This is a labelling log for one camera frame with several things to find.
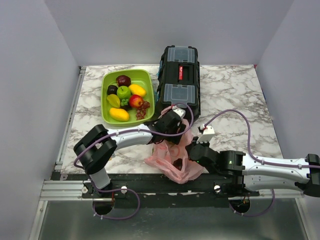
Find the red fake grape bunch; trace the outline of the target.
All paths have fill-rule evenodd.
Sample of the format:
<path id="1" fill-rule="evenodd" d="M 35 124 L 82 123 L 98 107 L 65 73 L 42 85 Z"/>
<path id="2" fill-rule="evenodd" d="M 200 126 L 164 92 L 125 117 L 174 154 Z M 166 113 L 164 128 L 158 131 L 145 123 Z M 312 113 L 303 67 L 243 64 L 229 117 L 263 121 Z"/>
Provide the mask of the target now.
<path id="1" fill-rule="evenodd" d="M 150 108 L 150 103 L 148 101 L 144 101 L 140 107 L 136 109 L 136 119 L 142 120 L 146 117 L 147 111 Z"/>

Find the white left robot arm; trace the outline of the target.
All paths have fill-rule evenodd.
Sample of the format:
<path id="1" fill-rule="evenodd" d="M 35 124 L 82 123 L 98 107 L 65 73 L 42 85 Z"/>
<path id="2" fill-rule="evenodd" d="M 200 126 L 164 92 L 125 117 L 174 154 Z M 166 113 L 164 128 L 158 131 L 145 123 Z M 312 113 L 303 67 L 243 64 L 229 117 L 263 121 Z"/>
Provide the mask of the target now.
<path id="1" fill-rule="evenodd" d="M 111 180 L 105 166 L 113 153 L 135 145 L 157 144 L 164 140 L 180 141 L 186 125 L 186 111 L 174 106 L 154 122 L 124 129 L 106 129 L 102 124 L 93 127 L 74 147 L 76 163 L 94 184 L 93 191 L 101 198 L 111 191 Z"/>

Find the red yellow fake apple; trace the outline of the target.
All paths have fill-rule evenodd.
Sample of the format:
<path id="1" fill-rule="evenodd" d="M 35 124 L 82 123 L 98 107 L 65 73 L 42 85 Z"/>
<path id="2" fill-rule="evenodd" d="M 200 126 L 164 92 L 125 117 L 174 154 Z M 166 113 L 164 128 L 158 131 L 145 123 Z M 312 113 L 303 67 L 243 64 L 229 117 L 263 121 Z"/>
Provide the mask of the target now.
<path id="1" fill-rule="evenodd" d="M 137 94 L 133 94 L 129 100 L 128 100 L 128 103 L 129 105 L 132 107 L 132 108 L 140 108 L 143 103 L 144 103 L 144 100 L 143 98 L 140 96 L 140 95 L 137 95 Z"/>

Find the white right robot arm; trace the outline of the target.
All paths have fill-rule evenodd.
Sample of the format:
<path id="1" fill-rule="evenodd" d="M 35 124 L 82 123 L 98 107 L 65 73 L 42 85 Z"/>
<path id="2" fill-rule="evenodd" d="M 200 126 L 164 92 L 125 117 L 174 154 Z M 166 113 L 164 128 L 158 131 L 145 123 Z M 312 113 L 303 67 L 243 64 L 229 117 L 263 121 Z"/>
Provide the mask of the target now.
<path id="1" fill-rule="evenodd" d="M 320 196 L 320 158 L 308 154 L 304 158 L 282 159 L 255 156 L 235 150 L 215 151 L 208 143 L 193 140 L 186 146 L 190 161 L 210 174 L 231 179 L 221 191 L 231 197 L 265 189 L 287 189 L 306 196 Z"/>

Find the pink plastic bag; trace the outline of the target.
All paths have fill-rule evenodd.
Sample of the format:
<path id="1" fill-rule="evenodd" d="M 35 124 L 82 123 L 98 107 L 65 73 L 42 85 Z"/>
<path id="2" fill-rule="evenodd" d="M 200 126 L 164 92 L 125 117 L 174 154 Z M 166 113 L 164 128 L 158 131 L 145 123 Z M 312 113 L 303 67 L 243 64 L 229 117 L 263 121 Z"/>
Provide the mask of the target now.
<path id="1" fill-rule="evenodd" d="M 203 173 L 204 168 L 198 163 L 190 161 L 185 149 L 192 142 L 193 137 L 194 135 L 189 129 L 182 135 L 179 144 L 173 144 L 166 141 L 163 136 L 155 135 L 152 154 L 144 162 L 159 169 L 170 180 L 178 184 L 197 179 Z M 173 166 L 173 162 L 179 158 L 183 159 L 182 170 Z"/>

